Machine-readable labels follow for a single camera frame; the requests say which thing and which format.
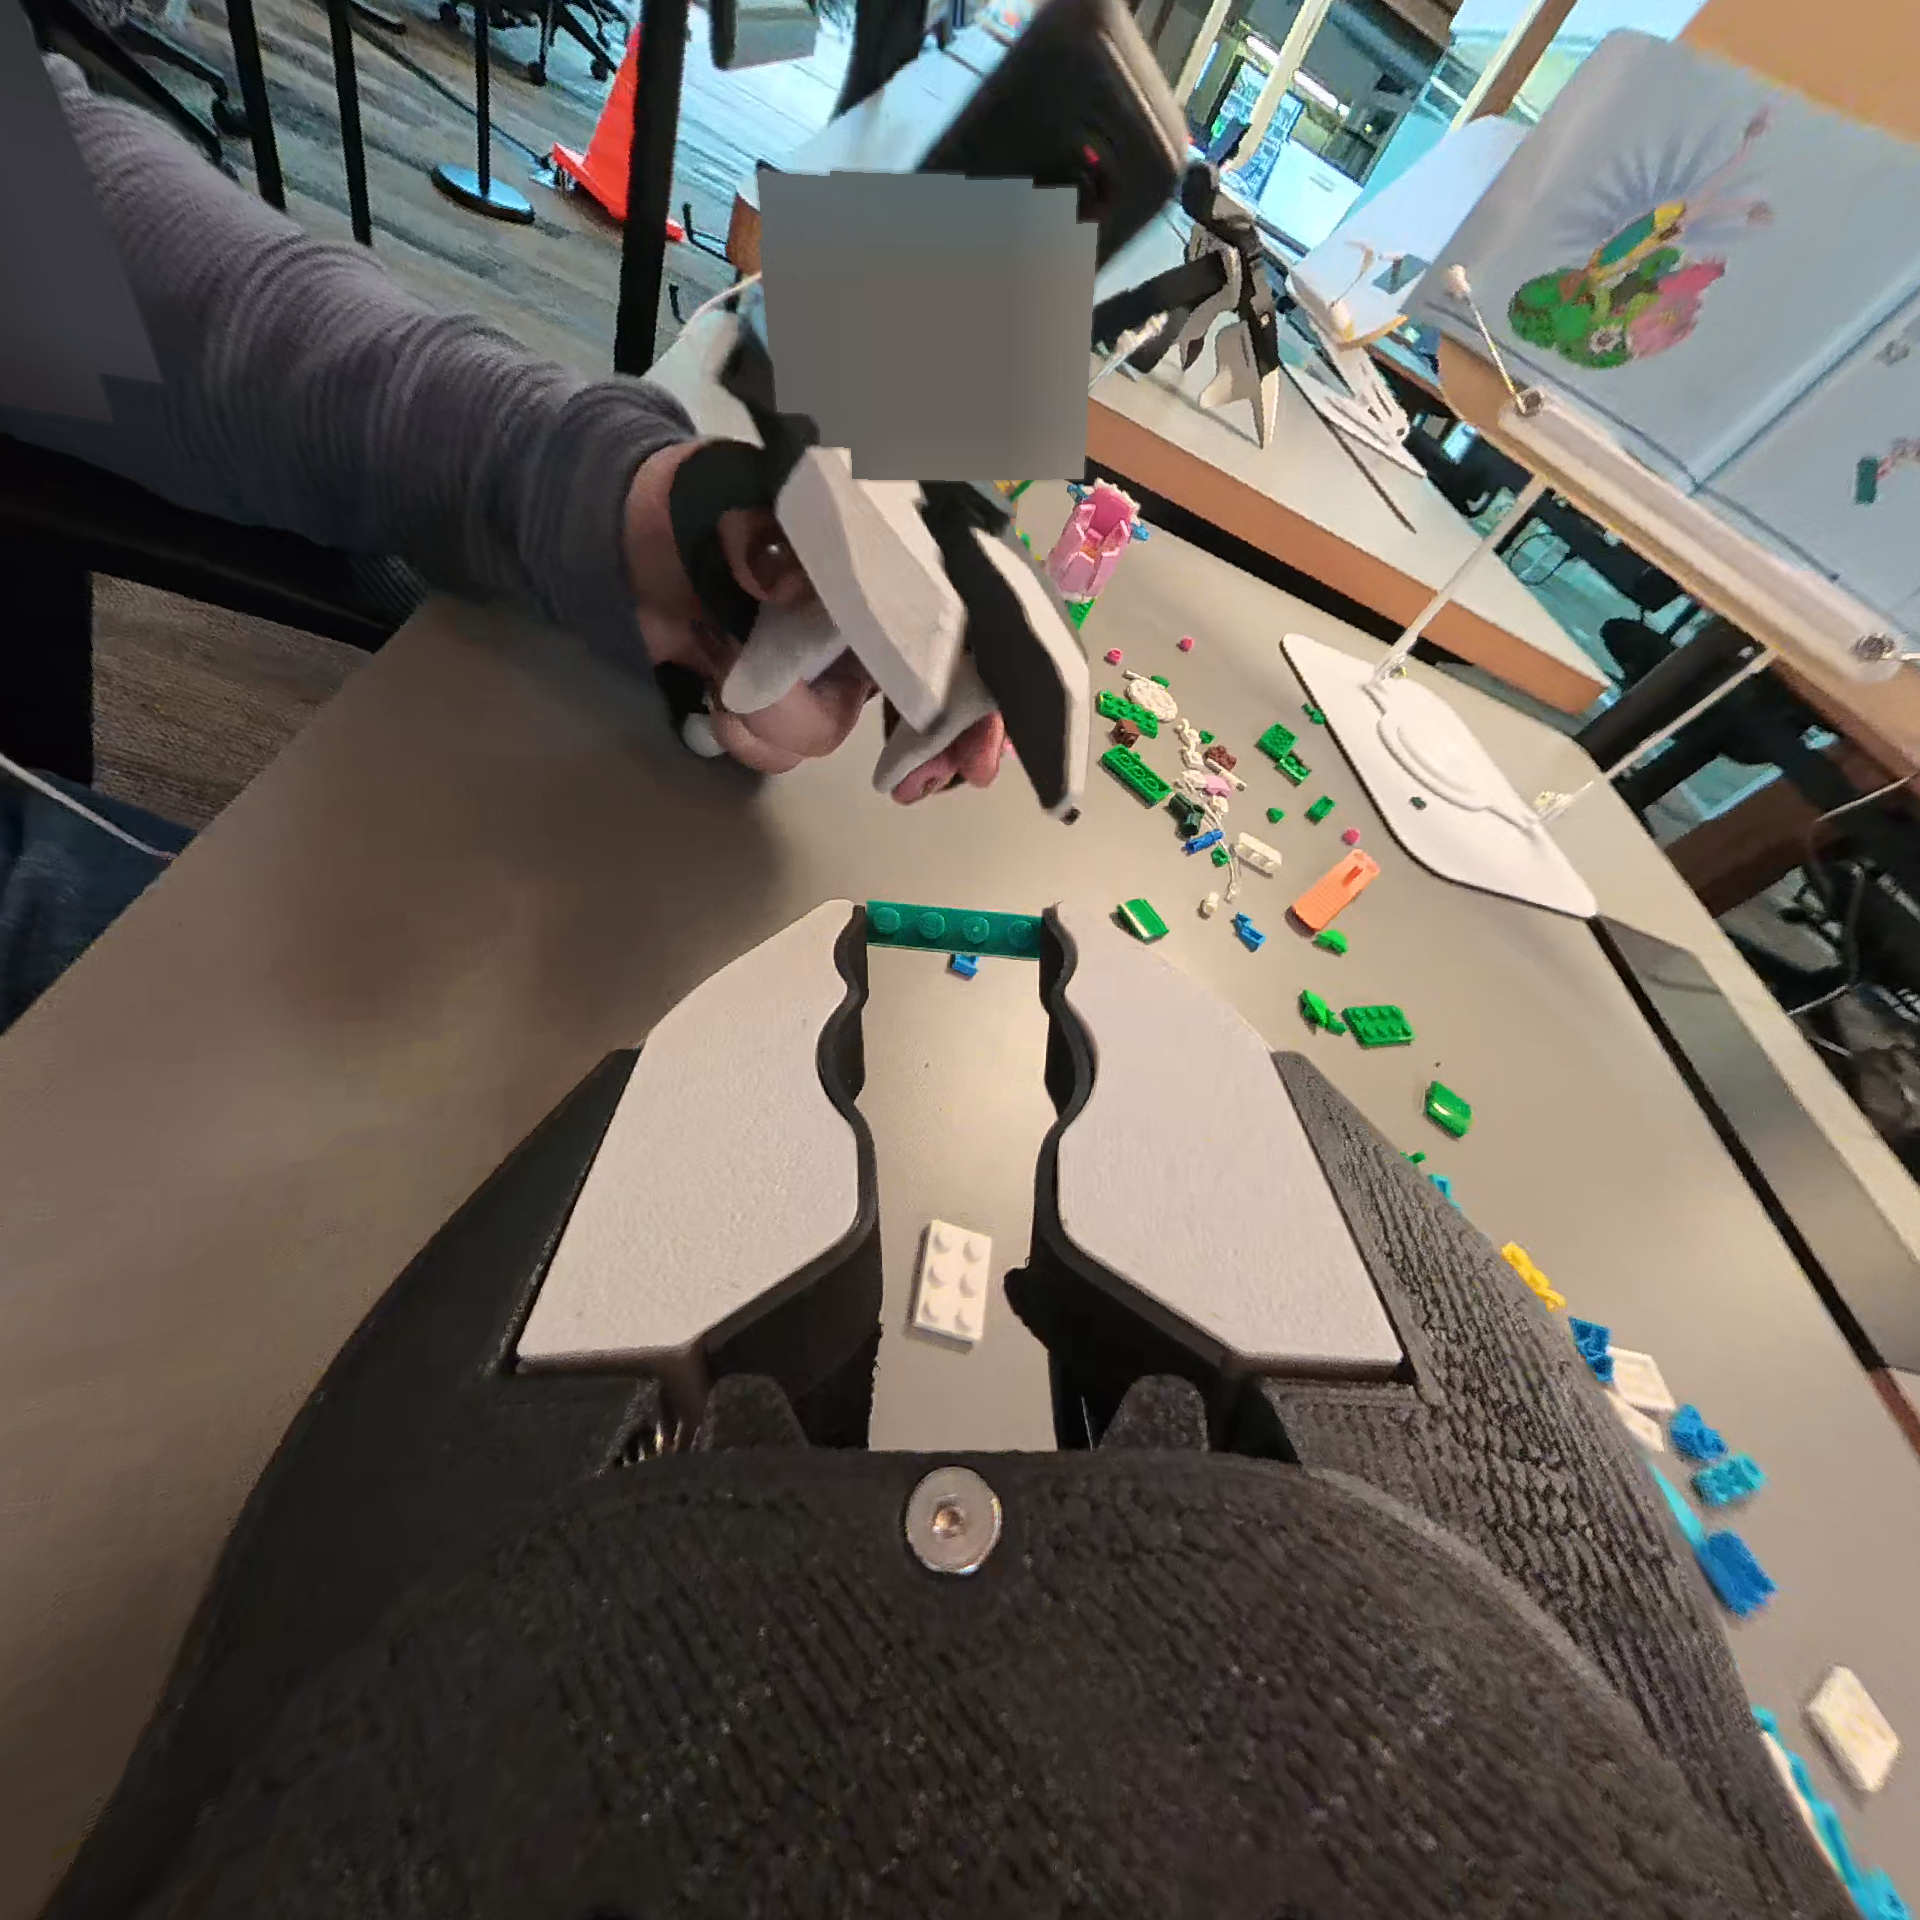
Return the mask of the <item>orange brick separator tool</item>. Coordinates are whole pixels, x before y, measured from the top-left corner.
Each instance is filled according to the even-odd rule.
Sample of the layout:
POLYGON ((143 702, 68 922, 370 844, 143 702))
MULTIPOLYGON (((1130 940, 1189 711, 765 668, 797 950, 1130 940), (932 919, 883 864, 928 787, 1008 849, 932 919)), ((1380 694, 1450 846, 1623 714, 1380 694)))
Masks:
POLYGON ((1331 867, 1291 899, 1287 913, 1313 935, 1328 931, 1378 875, 1380 862, 1370 851, 1345 848, 1331 867))

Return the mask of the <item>person's left hand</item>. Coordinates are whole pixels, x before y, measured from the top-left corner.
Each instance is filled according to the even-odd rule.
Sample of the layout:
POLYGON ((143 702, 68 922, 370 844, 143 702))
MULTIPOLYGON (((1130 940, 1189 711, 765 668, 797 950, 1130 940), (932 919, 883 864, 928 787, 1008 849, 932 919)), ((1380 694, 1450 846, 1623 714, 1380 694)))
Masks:
MULTIPOLYGON (((849 654, 832 660, 812 682, 795 684, 782 699, 741 714, 721 699, 721 687, 740 654, 682 566, 670 523, 677 468, 701 441, 666 444, 633 474, 621 509, 621 560, 631 585, 635 629, 652 665, 684 668, 708 695, 711 731, 726 756, 758 773, 785 773, 836 752, 856 729, 861 709, 878 695, 849 654)), ((717 537, 731 581, 756 602, 802 607, 815 600, 770 507, 740 507, 721 515, 717 537)), ((922 803, 949 787, 990 787, 1010 754, 1002 717, 994 711, 959 734, 942 756, 892 787, 896 803, 922 803)))

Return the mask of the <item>person's left forearm grey sleeve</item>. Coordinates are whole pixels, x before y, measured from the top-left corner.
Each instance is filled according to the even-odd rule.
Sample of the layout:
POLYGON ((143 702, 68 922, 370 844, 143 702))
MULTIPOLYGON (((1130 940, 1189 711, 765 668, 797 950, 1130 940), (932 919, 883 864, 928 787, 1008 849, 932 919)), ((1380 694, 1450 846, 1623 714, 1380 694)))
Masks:
POLYGON ((639 378, 588 380, 416 298, 45 55, 157 382, 89 421, 4 407, 27 444, 180 507, 405 561, 617 658, 696 665, 666 496, 697 430, 639 378))

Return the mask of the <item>white book stand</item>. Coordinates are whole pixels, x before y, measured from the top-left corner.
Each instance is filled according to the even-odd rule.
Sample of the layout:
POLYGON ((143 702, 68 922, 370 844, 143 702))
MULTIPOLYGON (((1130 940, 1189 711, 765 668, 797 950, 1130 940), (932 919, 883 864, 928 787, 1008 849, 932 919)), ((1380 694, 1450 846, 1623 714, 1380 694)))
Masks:
MULTIPOLYGON (((1435 317, 1487 328, 1516 389, 1499 412, 1535 488, 1610 532, 1787 660, 1880 684, 1915 660, 1915 288, 1875 294, 1838 265, 1767 290, 1762 272, 1678 268, 1679 286, 1601 304, 1621 275, 1572 270, 1534 294, 1507 259, 1448 259, 1435 317)), ((1365 670, 1306 636, 1301 671, 1404 848, 1439 877, 1588 917, 1550 823, 1584 787, 1522 795, 1473 729, 1401 676, 1458 568, 1365 670)))

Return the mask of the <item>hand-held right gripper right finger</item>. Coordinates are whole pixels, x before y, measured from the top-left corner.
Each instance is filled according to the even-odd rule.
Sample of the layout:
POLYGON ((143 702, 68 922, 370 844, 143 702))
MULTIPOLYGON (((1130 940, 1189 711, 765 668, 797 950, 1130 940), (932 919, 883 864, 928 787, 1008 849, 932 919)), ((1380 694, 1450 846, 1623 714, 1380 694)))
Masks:
POLYGON ((1276 1051, 1081 901, 1041 913, 1031 1329, 1089 1373, 1391 1380, 1405 1348, 1276 1051))

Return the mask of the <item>black and white tripod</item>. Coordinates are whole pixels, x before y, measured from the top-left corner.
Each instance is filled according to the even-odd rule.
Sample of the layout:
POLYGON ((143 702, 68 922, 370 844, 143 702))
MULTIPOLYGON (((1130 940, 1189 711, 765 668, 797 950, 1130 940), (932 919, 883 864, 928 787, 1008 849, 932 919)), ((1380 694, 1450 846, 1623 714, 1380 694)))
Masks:
POLYGON ((1188 236, 1178 264, 1127 286, 1091 310, 1091 347, 1102 369, 1145 375, 1170 354, 1189 372, 1211 344, 1210 382, 1195 398, 1205 412, 1238 402, 1251 409, 1257 447, 1276 440, 1284 389, 1280 304, 1263 265, 1254 214, 1221 189, 1205 159, 1188 163, 1178 189, 1188 236))

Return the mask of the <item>brick instruction booklet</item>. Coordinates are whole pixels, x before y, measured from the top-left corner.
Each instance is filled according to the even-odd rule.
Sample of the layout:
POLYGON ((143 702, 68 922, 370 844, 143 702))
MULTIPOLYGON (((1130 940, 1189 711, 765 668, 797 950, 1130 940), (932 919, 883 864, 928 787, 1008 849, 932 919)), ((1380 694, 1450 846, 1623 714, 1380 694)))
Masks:
POLYGON ((1886 617, 1915 607, 1915 143, 1619 30, 1412 314, 1476 347, 1483 319, 1516 383, 1886 617))

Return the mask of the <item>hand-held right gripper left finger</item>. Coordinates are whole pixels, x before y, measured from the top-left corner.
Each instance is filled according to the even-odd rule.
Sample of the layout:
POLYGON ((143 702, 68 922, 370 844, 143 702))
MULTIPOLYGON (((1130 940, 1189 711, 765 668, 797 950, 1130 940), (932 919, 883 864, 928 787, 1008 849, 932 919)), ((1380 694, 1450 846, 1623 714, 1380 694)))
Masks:
POLYGON ((516 1338, 529 1371, 682 1364, 864 1234, 873 1181, 822 1066, 858 1011, 851 899, 741 952, 635 1051, 516 1338))

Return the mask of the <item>scatter of green small bricks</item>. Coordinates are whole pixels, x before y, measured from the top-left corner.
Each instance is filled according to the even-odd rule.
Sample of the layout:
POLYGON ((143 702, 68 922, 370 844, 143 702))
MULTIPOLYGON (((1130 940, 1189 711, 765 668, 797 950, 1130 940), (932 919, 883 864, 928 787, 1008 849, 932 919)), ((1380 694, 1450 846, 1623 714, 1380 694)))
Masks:
POLYGON ((1194 872, 1195 919, 1225 923, 1277 891, 1286 812, 1256 805, 1251 763, 1189 709, 1168 670, 1095 647, 1089 726, 1095 782, 1161 821, 1194 872))

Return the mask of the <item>black metal pole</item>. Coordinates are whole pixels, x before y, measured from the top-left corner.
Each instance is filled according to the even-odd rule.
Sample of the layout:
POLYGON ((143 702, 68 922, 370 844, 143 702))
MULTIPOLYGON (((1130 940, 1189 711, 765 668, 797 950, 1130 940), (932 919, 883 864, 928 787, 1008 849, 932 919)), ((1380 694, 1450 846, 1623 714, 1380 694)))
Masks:
POLYGON ((635 23, 628 203, 614 330, 614 372, 621 375, 642 375, 657 356, 689 2, 644 2, 635 23))

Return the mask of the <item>orange traffic cone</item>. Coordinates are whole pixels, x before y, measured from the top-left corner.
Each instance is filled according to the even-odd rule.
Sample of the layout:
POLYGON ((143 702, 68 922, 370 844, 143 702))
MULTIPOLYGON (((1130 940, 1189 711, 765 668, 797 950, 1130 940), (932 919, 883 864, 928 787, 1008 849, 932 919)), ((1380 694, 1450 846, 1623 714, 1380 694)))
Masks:
POLYGON ((597 109, 588 143, 581 149, 555 141, 547 166, 555 173, 557 189, 586 193, 616 225, 624 225, 629 200, 629 168, 635 138, 637 109, 637 55, 644 30, 629 30, 605 98, 597 109))

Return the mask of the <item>grey desk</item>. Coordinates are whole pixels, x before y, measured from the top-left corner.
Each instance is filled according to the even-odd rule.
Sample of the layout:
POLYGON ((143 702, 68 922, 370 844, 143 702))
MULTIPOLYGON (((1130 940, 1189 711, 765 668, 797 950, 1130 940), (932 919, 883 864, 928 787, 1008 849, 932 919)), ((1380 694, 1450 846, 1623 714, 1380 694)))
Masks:
POLYGON ((1747 1691, 1841 1802, 1804 1720, 1826 1672, 1899 1733, 1845 1832, 1914 1904, 1915 1449, 1588 923, 1427 874, 1317 747, 1322 825, 1248 758, 1256 805, 1287 812, 1248 953, 1094 772, 1059 825, 1017 769, 880 800, 875 747, 865 723, 756 787, 577 641, 436 605, 4 1038, 4 1916, 35 1916, 84 1843, 375 1291, 610 1048, 830 897, 1151 899, 1171 964, 1654 1356, 1767 1476, 1735 1518, 1778 1581, 1732 1623, 1747 1691), (1353 848, 1380 874, 1339 955, 1287 907, 1353 848), (1415 1041, 1313 1030, 1301 989, 1397 1003, 1415 1041), (1470 1102, 1464 1137, 1427 1121, 1432 1080, 1470 1102))

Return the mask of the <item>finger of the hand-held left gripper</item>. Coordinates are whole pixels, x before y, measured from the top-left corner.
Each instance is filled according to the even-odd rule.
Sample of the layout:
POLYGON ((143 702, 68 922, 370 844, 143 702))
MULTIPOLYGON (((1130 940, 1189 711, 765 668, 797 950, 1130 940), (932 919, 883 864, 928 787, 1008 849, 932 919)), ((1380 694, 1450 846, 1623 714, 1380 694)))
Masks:
POLYGON ((1091 743, 1091 670, 1079 629, 1006 514, 936 514, 932 539, 957 594, 964 655, 1040 808, 1071 823, 1091 743))
POLYGON ((809 445, 785 471, 777 523, 841 646, 899 719, 925 731, 948 706, 961 598, 912 480, 868 480, 843 447, 809 445))

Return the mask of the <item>long green toy brick plate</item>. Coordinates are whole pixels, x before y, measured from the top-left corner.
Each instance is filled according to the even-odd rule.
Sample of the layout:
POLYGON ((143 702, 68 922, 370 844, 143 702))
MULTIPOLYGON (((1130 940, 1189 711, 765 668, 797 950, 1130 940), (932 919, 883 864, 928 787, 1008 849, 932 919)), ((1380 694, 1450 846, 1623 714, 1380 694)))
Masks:
POLYGON ((1043 943, 1043 919, 1030 913, 870 897, 864 916, 872 947, 1036 961, 1043 943))

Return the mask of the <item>light table with wooden edge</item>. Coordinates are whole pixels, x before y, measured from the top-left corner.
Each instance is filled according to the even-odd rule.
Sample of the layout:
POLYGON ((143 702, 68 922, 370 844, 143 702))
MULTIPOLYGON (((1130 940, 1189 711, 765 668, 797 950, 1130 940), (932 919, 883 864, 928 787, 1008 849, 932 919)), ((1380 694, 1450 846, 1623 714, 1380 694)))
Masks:
MULTIPOLYGON (((1200 404, 1210 374, 1205 347, 1189 372, 1170 354, 1148 374, 1104 375, 1087 399, 1089 465, 1134 492, 1153 526, 1375 641, 1397 639, 1473 557, 1476 527, 1424 474, 1334 430, 1291 372, 1280 375, 1263 444, 1249 402, 1200 404)), ((1496 555, 1471 564, 1412 654, 1570 719, 1607 687, 1601 668, 1496 555)))

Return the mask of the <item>white six-stud brick plate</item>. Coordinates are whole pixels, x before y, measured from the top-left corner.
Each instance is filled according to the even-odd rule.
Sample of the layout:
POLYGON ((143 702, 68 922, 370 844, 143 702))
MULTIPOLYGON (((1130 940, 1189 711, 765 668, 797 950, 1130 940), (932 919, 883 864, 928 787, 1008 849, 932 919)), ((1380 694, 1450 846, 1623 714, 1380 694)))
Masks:
POLYGON ((994 1238, 934 1216, 923 1226, 916 1261, 908 1331, 970 1350, 985 1329, 994 1282, 994 1238))

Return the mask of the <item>black stanchion post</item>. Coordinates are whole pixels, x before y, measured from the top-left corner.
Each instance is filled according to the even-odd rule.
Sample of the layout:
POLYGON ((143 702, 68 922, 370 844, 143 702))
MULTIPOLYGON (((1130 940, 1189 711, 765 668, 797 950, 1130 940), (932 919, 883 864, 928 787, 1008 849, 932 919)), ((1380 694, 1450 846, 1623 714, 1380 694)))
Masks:
POLYGON ((514 184, 494 172, 492 120, 492 12, 487 2, 444 3, 444 12, 470 14, 473 78, 473 156, 468 163, 437 162, 430 182, 450 203, 496 223, 531 228, 535 208, 514 184))

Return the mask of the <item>pink flower brick build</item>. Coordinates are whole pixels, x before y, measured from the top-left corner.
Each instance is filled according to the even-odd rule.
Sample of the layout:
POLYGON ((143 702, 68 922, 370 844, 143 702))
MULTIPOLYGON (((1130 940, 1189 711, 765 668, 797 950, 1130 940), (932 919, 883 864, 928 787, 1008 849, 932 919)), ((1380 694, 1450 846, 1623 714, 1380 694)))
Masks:
POLYGON ((1087 605, 1104 591, 1119 557, 1149 537, 1149 526, 1134 496, 1104 478, 1070 481, 1067 492, 1070 514, 1043 570, 1064 602, 1087 605))

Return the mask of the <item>person's leg in jeans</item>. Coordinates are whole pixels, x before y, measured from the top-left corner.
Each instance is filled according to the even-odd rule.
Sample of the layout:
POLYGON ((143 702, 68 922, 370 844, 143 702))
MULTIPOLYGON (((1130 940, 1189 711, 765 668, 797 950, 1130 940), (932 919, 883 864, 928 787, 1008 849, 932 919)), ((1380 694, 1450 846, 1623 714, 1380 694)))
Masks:
POLYGON ((114 923, 194 829, 44 773, 2 775, 2 1027, 114 923))

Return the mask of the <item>pile of blue mixed bricks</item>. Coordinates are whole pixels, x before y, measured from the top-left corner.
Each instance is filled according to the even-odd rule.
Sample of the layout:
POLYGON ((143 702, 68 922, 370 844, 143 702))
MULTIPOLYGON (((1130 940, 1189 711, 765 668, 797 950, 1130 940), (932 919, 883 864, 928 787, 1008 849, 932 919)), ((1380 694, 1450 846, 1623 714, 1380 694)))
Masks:
MULTIPOLYGON (((1641 1449, 1654 1490, 1682 1534, 1707 1591, 1732 1619, 1762 1613, 1778 1594, 1750 1542, 1728 1522, 1766 1488, 1763 1467, 1734 1449, 1689 1401, 1679 1401, 1650 1354, 1616 1343, 1613 1333, 1584 1315, 1563 1319, 1572 1350, 1641 1449)), ((1853 1912, 1864 1917, 1911 1917, 1892 1874, 1868 1863, 1845 1818, 1812 1780, 1778 1713, 1752 1708, 1767 1759, 1781 1776, 1822 1857, 1836 1871, 1853 1912)), ((1853 1668, 1833 1666, 1815 1686, 1802 1718, 1841 1782, 1858 1798, 1878 1794, 1903 1755, 1903 1742, 1853 1668)))

